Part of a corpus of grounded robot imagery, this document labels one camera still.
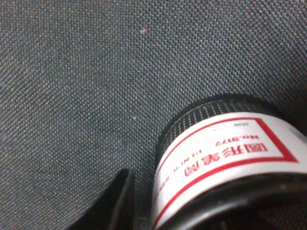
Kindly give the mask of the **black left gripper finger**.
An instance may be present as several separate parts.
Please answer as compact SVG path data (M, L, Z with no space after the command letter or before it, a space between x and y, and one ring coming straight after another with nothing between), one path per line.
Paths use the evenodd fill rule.
M135 173L121 169L70 230L131 230L135 211Z

